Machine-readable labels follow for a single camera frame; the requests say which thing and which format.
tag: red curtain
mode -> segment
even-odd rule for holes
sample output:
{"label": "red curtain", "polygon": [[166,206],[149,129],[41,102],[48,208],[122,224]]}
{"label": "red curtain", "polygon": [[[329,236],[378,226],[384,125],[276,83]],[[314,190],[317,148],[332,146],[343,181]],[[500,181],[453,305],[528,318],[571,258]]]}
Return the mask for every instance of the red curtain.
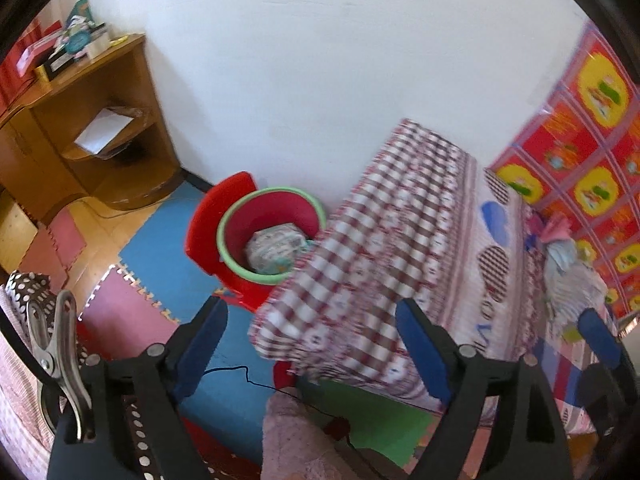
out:
{"label": "red curtain", "polygon": [[0,63],[0,114],[3,114],[14,99],[24,92],[33,81],[33,73],[29,72],[24,77],[20,77],[15,65],[24,49],[41,38],[40,22],[35,18],[20,39],[15,42],[4,61]]}

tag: cabinet door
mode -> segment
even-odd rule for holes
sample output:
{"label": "cabinet door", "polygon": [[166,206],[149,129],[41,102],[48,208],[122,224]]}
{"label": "cabinet door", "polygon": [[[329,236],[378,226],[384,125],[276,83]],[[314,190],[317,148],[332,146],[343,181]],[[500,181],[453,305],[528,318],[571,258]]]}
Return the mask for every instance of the cabinet door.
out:
{"label": "cabinet door", "polygon": [[0,129],[0,182],[44,223],[86,194],[27,109]]}

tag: baseboard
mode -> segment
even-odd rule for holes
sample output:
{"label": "baseboard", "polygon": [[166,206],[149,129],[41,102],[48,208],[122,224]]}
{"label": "baseboard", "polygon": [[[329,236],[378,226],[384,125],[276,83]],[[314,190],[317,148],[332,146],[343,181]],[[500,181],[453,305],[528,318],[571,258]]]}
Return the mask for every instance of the baseboard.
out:
{"label": "baseboard", "polygon": [[191,171],[185,170],[184,168],[182,168],[182,175],[189,184],[191,184],[194,188],[199,189],[203,193],[206,193],[213,187],[213,184],[210,184],[203,178],[197,176],[195,173],[191,173]]}

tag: blue foam mat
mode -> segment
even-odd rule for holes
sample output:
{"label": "blue foam mat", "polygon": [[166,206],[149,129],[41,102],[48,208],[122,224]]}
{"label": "blue foam mat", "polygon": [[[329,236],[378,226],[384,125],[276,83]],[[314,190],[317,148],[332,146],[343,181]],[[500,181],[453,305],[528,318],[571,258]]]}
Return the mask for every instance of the blue foam mat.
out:
{"label": "blue foam mat", "polygon": [[[184,239],[202,192],[182,184],[151,215],[120,252],[124,264],[172,316],[190,321],[220,282],[207,276],[186,254]],[[273,362],[261,359],[249,343],[252,314],[229,306],[228,325],[209,368],[247,365],[252,381],[273,386]],[[234,453],[262,462],[262,418],[272,391],[248,384],[244,372],[206,375],[180,411]]]}

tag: metal clamp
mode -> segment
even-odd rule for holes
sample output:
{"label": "metal clamp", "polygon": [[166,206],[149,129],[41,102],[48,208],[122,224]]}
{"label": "metal clamp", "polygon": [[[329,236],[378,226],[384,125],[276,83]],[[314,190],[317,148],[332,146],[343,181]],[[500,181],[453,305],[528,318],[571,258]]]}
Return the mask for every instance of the metal clamp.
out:
{"label": "metal clamp", "polygon": [[[76,418],[76,439],[81,442],[93,434],[93,423],[91,397],[80,378],[76,355],[75,298],[68,290],[62,290],[58,294],[51,337],[47,332],[46,317],[34,301],[28,304],[27,324],[33,356],[65,394]],[[60,399],[46,396],[40,382],[38,405],[49,428],[55,433],[60,416]]]}

